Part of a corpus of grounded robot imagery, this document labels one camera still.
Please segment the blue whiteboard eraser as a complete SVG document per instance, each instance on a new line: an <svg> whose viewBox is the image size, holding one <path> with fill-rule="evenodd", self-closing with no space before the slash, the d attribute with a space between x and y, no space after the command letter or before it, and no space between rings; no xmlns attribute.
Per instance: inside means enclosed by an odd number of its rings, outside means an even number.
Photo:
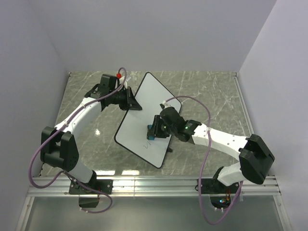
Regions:
<svg viewBox="0 0 308 231"><path fill-rule="evenodd" d="M147 136L146 138L150 141L155 139L155 130L153 125L148 125L147 126Z"/></svg>

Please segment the white whiteboard black frame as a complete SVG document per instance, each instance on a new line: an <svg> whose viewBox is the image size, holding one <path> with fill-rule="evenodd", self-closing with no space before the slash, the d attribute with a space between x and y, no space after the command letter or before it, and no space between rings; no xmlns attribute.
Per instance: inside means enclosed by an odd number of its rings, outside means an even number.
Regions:
<svg viewBox="0 0 308 231"><path fill-rule="evenodd" d="M116 133L115 142L155 168L161 168L171 138L148 140L147 126L161 112L160 104L174 97L154 75L147 72L135 94L141 111L128 110Z"/></svg>

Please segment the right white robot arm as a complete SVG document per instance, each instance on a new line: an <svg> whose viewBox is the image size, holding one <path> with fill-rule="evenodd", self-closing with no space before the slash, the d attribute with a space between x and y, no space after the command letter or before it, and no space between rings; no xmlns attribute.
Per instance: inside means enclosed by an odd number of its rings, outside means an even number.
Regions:
<svg viewBox="0 0 308 231"><path fill-rule="evenodd" d="M148 140L165 139L171 135L182 142L207 146L238 160L231 166L220 167L208 182L202 181L201 188L205 193L226 192L231 185L243 180L261 185L275 160L260 136L231 135L195 120L185 120L174 107L164 108L147 126Z"/></svg>

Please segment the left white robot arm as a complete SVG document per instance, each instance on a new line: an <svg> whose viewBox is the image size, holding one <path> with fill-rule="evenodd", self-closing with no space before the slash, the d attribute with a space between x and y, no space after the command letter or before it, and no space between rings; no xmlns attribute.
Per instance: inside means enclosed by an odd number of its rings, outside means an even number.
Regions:
<svg viewBox="0 0 308 231"><path fill-rule="evenodd" d="M40 159L43 163L60 168L80 182L85 193L97 189L95 171L86 167L79 156L76 140L82 130L109 105L118 105L123 111L140 111L126 74L103 74L101 80L84 96L80 105L64 121L55 127L46 127L41 134Z"/></svg>

